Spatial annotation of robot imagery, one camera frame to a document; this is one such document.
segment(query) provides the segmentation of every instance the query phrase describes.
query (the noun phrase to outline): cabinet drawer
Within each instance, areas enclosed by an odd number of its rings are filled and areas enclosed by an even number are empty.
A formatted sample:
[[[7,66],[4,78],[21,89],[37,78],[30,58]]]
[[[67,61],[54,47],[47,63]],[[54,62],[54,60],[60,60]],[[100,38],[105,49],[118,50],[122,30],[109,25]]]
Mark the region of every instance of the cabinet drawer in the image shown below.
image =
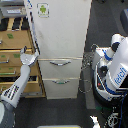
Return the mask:
[[[0,49],[21,49],[24,46],[31,48],[27,30],[0,32]]]
[[[0,9],[4,17],[25,17],[26,16],[26,11],[24,6],[5,6],[5,7],[0,7]]]
[[[0,50],[0,67],[1,66],[21,66],[20,50]]]
[[[43,80],[48,99],[77,98],[79,79]]]
[[[0,67],[0,77],[15,77],[20,75],[21,67]],[[34,65],[31,67],[30,76],[37,76],[38,69],[37,66]]]
[[[40,61],[42,78],[80,77],[82,59]]]
[[[0,90],[4,91],[5,89],[10,88],[14,82],[0,82]],[[31,92],[41,92],[41,88],[39,86],[39,79],[37,77],[36,81],[28,81],[24,93],[31,93]]]

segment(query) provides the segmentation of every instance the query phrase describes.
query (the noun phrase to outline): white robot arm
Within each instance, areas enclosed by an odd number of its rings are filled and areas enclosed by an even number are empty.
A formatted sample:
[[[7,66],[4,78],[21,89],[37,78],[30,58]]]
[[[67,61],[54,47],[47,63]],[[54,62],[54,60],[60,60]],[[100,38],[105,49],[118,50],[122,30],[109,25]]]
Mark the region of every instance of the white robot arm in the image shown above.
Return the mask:
[[[13,108],[17,107],[20,96],[29,80],[30,67],[36,63],[38,51],[33,55],[25,54],[26,47],[21,49],[21,75],[14,84],[3,91],[0,102],[0,128],[12,128],[14,125]]]

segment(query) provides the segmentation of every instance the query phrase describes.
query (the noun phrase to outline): wooden drawer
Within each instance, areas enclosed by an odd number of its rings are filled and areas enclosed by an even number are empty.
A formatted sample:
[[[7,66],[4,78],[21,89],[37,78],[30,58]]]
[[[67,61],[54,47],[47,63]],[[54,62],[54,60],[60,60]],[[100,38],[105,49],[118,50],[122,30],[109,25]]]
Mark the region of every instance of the wooden drawer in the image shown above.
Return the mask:
[[[15,77],[20,75],[21,67],[0,67],[0,77]],[[30,76],[37,76],[38,69],[37,66],[34,65],[31,67]]]
[[[1,66],[21,66],[20,50],[0,50],[0,67]]]
[[[24,46],[31,48],[28,31],[3,31],[0,32],[0,49],[21,49]]]
[[[0,91],[4,91],[11,87],[14,82],[0,82]],[[41,92],[41,88],[39,86],[39,78],[37,77],[36,81],[28,81],[24,93],[32,93],[32,92]]]

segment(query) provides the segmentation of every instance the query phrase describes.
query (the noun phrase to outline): white cabinet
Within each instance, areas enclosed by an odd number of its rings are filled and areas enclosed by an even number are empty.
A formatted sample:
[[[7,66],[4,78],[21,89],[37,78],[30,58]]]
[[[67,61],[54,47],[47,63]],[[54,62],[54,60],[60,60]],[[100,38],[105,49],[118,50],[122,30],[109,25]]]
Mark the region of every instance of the white cabinet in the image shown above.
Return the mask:
[[[39,65],[48,99],[77,97],[91,1],[30,0],[27,3],[24,0],[32,31],[30,12],[34,19],[40,48]],[[75,82],[68,82],[65,86],[48,82],[68,78],[75,79]]]

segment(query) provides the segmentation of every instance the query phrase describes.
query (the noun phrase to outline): drawer handle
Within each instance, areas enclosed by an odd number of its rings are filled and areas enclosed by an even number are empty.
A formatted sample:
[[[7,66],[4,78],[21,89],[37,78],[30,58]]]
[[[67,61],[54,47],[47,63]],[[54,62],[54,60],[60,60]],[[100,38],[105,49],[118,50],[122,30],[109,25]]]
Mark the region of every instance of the drawer handle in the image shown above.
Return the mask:
[[[0,44],[2,44],[2,40],[0,40]]]
[[[0,75],[15,75],[16,71],[14,72],[8,72],[8,73],[0,73]]]
[[[56,83],[56,84],[66,84],[66,83],[68,83],[68,82],[70,82],[69,80],[54,80],[54,81],[52,81],[52,82],[54,82],[54,83]]]
[[[8,62],[9,62],[9,59],[7,59],[7,61],[0,62],[0,64],[4,64],[4,63],[8,63]]]
[[[65,62],[63,62],[63,63],[57,63],[56,61],[50,61],[50,63],[51,64],[54,64],[54,65],[57,65],[57,66],[64,66],[64,65],[66,65],[66,64],[69,64],[69,63],[71,63],[71,61],[65,61]]]

